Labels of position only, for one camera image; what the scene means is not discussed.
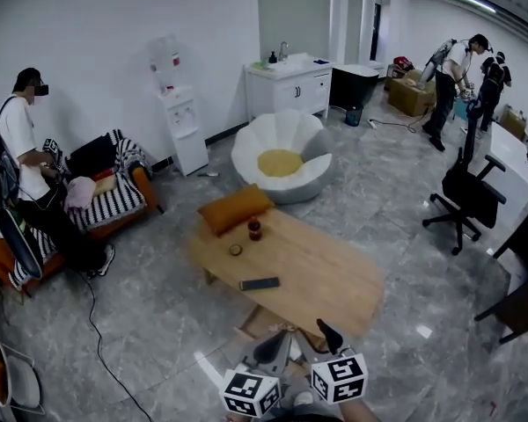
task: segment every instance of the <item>black and white striped fabric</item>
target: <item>black and white striped fabric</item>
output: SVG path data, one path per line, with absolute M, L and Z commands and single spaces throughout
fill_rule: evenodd
M 120 130 L 110 132 L 109 136 L 112 142 L 117 145 L 115 158 L 116 187 L 112 191 L 94 197 L 92 204 L 87 209 L 73 208 L 69 210 L 70 219 L 82 232 L 132 215 L 146 206 L 144 196 L 133 184 L 128 174 L 129 166 L 136 162 L 139 162 L 150 173 L 150 166 L 143 151 L 135 142 L 123 137 Z M 59 162 L 66 168 L 64 158 L 59 158 Z M 56 254 L 56 247 L 51 238 L 38 229 L 32 229 L 32 234 L 40 247 L 43 264 L 46 264 Z M 11 284 L 20 290 L 31 278 L 16 261 L 14 271 L 10 273 Z

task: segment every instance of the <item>white t-shirt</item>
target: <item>white t-shirt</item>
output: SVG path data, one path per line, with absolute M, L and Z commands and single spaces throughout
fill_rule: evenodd
M 454 81 L 456 81 L 456 77 L 453 73 L 451 73 L 451 62 L 454 61 L 460 67 L 461 75 L 463 76 L 466 73 L 466 70 L 472 60 L 472 52 L 466 52 L 466 48 L 469 48 L 469 44 L 467 43 L 467 41 L 461 40 L 459 42 L 456 42 L 451 47 L 448 56 L 446 56 L 444 60 L 444 65 L 439 65 L 437 70 L 439 72 L 443 72 L 444 74 L 451 76 Z
M 27 100 L 15 97 L 0 115 L 0 135 L 8 153 L 19 167 L 19 193 L 21 200 L 37 200 L 49 192 L 49 186 L 41 175 L 39 166 L 19 164 L 18 156 L 37 149 L 33 136 L 33 122 L 27 111 Z

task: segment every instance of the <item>sink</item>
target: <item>sink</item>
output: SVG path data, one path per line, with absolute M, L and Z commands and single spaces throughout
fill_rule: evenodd
M 267 64 L 267 66 L 276 72 L 287 73 L 295 70 L 306 69 L 314 65 L 313 61 L 316 59 L 317 58 L 310 56 L 307 53 L 296 53 L 289 55 L 285 62 Z

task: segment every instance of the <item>baseboard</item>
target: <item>baseboard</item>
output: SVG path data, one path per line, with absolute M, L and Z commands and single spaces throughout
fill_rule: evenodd
M 244 128 L 247 125 L 248 125 L 248 122 L 241 123 L 240 125 L 237 125 L 236 127 L 233 127 L 233 128 L 229 128 L 228 130 L 225 130 L 222 133 L 219 133 L 218 135 L 211 136 L 210 138 L 205 140 L 205 146 L 209 147 L 211 144 L 222 141 L 223 139 L 228 138 L 229 136 L 233 136 L 241 128 Z M 165 167 L 168 167 L 170 164 L 173 164 L 173 163 L 174 161 L 172 160 L 172 157 L 169 156 L 166 159 L 163 159 L 162 161 L 158 161 L 158 163 L 154 164 L 152 166 L 152 171 L 154 172 L 162 171 Z

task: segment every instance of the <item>marble floor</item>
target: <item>marble floor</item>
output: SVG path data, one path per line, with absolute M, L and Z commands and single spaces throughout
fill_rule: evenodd
M 492 317 L 473 321 L 507 292 L 508 273 L 486 253 L 504 233 L 484 229 L 478 243 L 466 239 L 453 257 L 454 228 L 421 225 L 441 211 L 427 200 L 463 143 L 460 122 L 446 125 L 447 150 L 440 153 L 420 124 L 415 134 L 372 129 L 367 117 L 412 120 L 385 100 L 379 87 L 356 128 L 330 112 L 326 126 L 337 148 L 332 184 L 315 200 L 282 207 L 383 268 L 383 303 L 370 332 L 356 340 L 370 370 L 365 401 L 384 422 L 528 421 L 528 333 L 499 348 L 503 327 Z M 109 274 L 92 283 L 106 363 L 156 421 L 224 415 L 215 382 L 237 359 L 241 344 L 232 327 L 253 305 L 219 282 L 206 287 L 184 244 L 195 210 L 237 189 L 231 145 L 230 138 L 210 149 L 208 169 L 221 172 L 219 178 L 159 173 L 165 214 L 116 236 Z M 6 293 L 2 337 L 36 359 L 47 420 L 146 420 L 99 363 L 91 305 L 80 278 L 59 273 L 23 306 Z

